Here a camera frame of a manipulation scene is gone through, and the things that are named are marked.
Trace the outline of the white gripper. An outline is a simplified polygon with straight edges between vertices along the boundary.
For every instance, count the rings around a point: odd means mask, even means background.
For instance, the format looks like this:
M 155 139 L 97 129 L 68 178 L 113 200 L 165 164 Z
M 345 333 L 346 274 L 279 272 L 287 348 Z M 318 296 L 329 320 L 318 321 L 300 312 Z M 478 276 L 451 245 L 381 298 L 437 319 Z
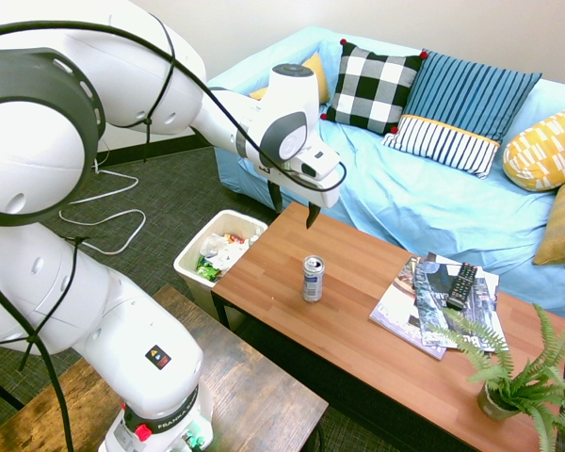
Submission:
M 337 166 L 339 161 L 332 164 L 306 163 L 302 161 L 289 161 L 283 164 L 282 169 L 258 166 L 258 173 L 267 179 L 267 188 L 276 213 L 283 210 L 283 197 L 281 189 L 301 196 L 308 203 L 308 216 L 305 224 L 310 229 L 320 214 L 321 208 L 333 207 L 339 198 L 339 185 L 343 182 Z

